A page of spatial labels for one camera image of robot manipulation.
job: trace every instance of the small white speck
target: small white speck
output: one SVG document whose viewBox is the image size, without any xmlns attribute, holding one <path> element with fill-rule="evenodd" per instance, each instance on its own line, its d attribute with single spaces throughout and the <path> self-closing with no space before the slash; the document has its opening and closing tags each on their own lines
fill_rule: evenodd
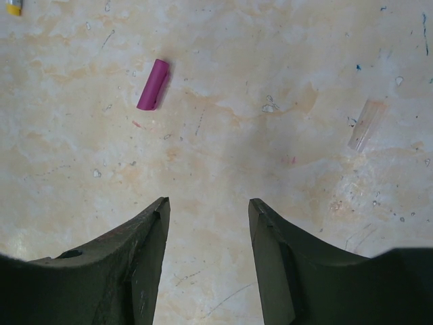
<svg viewBox="0 0 433 325">
<path fill-rule="evenodd" d="M 269 104 L 264 105 L 264 106 L 262 107 L 262 112 L 265 112 L 265 113 L 273 113 L 273 106 L 272 106 L 272 105 L 269 105 Z"/>
<path fill-rule="evenodd" d="M 395 82 L 397 83 L 397 87 L 400 87 L 401 83 L 403 82 L 403 77 L 397 77 L 395 78 Z"/>
<path fill-rule="evenodd" d="M 100 171 L 98 171 L 97 169 L 95 169 L 93 171 L 93 176 L 94 176 L 94 178 L 100 178 L 102 176 L 102 174 L 101 174 Z"/>
</svg>

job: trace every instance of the marble floor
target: marble floor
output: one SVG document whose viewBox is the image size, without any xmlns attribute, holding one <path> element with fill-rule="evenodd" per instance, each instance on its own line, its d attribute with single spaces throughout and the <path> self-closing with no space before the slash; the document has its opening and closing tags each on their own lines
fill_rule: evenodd
<svg viewBox="0 0 433 325">
<path fill-rule="evenodd" d="M 360 255 L 433 246 L 431 0 L 22 13 L 0 14 L 2 253 L 55 257 L 169 196 L 154 323 L 262 324 L 250 198 Z M 140 111 L 156 58 L 173 78 Z M 359 153 L 348 141 L 369 98 L 387 110 Z"/>
</svg>

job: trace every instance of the pink cylinder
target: pink cylinder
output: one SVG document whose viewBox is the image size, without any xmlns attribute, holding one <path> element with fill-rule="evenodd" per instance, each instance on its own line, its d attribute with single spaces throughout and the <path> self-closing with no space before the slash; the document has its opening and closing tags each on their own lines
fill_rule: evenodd
<svg viewBox="0 0 433 325">
<path fill-rule="evenodd" d="M 168 78 L 170 64 L 156 59 L 154 67 L 150 72 L 149 79 L 138 101 L 137 108 L 140 110 L 155 110 L 158 107 L 159 99 L 162 97 L 165 82 Z"/>
</svg>

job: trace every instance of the transparent plastic tube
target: transparent plastic tube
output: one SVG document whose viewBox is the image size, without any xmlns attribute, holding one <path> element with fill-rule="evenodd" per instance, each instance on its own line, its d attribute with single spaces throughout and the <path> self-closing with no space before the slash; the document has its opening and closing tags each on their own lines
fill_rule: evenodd
<svg viewBox="0 0 433 325">
<path fill-rule="evenodd" d="M 357 124 L 348 146 L 357 152 L 362 152 L 373 133 L 379 127 L 379 123 L 387 109 L 387 105 L 376 100 L 367 100 L 364 109 L 359 116 Z"/>
</svg>

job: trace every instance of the scratch mark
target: scratch mark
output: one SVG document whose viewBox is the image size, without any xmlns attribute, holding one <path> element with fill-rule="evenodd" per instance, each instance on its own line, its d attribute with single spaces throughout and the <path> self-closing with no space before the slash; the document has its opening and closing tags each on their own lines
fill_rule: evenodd
<svg viewBox="0 0 433 325">
<path fill-rule="evenodd" d="M 140 124 L 138 124 L 137 122 L 135 122 L 135 121 L 133 121 L 133 124 L 136 126 L 136 127 L 139 127 L 139 128 L 141 128 L 141 125 Z"/>
<path fill-rule="evenodd" d="M 111 31 L 111 33 L 107 36 L 106 41 L 104 42 L 104 44 L 102 44 L 101 49 L 104 48 L 104 46 L 105 46 L 105 44 L 107 43 L 108 39 L 109 39 L 109 38 L 111 37 L 111 35 L 113 35 L 115 32 L 116 32 L 116 31 L 115 31 L 114 29 Z"/>
<path fill-rule="evenodd" d="M 353 250 L 354 252 L 357 250 L 357 248 L 368 238 L 368 237 L 370 237 L 370 235 L 372 234 L 372 233 L 374 233 L 375 231 L 377 230 L 377 228 L 376 229 L 373 229 L 372 231 L 370 231 L 369 233 L 368 233 L 368 235 L 366 235 L 366 237 L 364 237 L 364 239 L 362 239 L 362 241 L 360 241 L 359 243 L 358 243 L 358 245 L 355 247 L 355 249 Z"/>
<path fill-rule="evenodd" d="M 427 22 L 427 15 L 426 13 L 422 13 L 422 25 L 424 27 L 424 40 L 426 41 L 426 55 L 428 56 L 428 43 L 427 43 L 427 27 L 426 27 L 426 22 Z"/>
<path fill-rule="evenodd" d="M 363 230 L 366 230 L 369 226 L 371 226 L 371 223 L 369 223 L 368 225 L 366 225 L 366 226 L 363 228 Z M 347 249 L 347 244 L 349 243 L 349 240 L 352 239 L 352 237 L 353 237 L 354 235 L 358 234 L 359 232 L 360 232 L 360 230 L 357 231 L 357 232 L 355 232 L 352 236 L 350 236 L 349 238 L 346 239 L 346 245 L 344 246 L 344 250 Z"/>
<path fill-rule="evenodd" d="M 55 171 L 57 171 L 57 170 L 59 170 L 59 169 L 62 169 L 62 168 L 70 168 L 70 165 L 62 165 L 62 166 L 56 167 L 56 168 L 54 168 L 54 169 L 52 169 L 52 170 L 50 170 L 50 171 L 48 171 L 48 172 L 46 172 L 46 173 L 35 174 L 35 176 L 39 176 L 39 177 L 46 176 L 46 175 L 49 175 L 49 174 L 51 174 L 51 173 L 53 173 L 53 172 L 55 172 Z"/>
<path fill-rule="evenodd" d="M 227 300 L 229 300 L 232 296 L 236 295 L 237 293 L 240 293 L 241 291 L 247 289 L 248 287 L 252 286 L 253 284 L 255 284 L 255 282 L 250 283 L 249 285 L 247 285 L 247 286 L 245 286 L 245 287 L 243 287 L 243 288 L 240 288 L 240 289 L 239 289 L 238 291 L 236 291 L 235 293 L 232 293 L 231 295 L 229 295 L 226 299 L 224 299 L 223 301 L 221 301 L 221 302 L 220 302 L 220 303 L 219 303 L 215 308 L 212 308 L 212 309 L 207 313 L 206 316 L 202 317 L 202 319 L 203 319 L 203 318 L 206 318 L 206 317 L 209 317 L 209 315 L 210 315 L 211 313 L 213 313 L 213 312 L 215 311 L 216 308 L 218 308 L 219 306 L 221 306 L 223 303 L 225 303 Z"/>
<path fill-rule="evenodd" d="M 184 276 L 184 277 L 181 278 L 181 279 L 179 279 L 179 277 L 177 277 L 176 274 L 175 274 L 176 278 L 179 279 L 179 282 L 176 284 L 176 286 L 180 285 L 180 283 L 182 283 L 182 282 L 185 281 L 186 279 L 192 278 L 193 276 L 196 276 L 197 274 L 199 274 L 199 273 L 201 273 L 201 272 L 202 272 L 202 271 L 199 271 L 199 272 L 196 272 L 196 273 L 194 273 L 194 274 L 190 274 L 190 275 L 188 275 L 188 276 Z"/>
<path fill-rule="evenodd" d="M 203 109 L 203 113 L 202 113 L 202 115 L 200 116 L 200 121 L 198 121 L 198 127 L 197 127 L 197 130 L 196 130 L 196 136 L 197 136 L 197 134 L 198 134 L 198 130 L 200 129 L 200 126 L 202 125 L 202 120 L 203 120 L 203 114 L 204 114 L 204 111 L 205 111 L 206 109 Z"/>
<path fill-rule="evenodd" d="M 110 104 L 110 105 L 108 105 L 108 106 L 105 107 L 105 108 L 102 108 L 102 112 L 106 112 L 106 111 L 110 110 L 111 107 L 113 107 L 113 104 Z"/>
</svg>

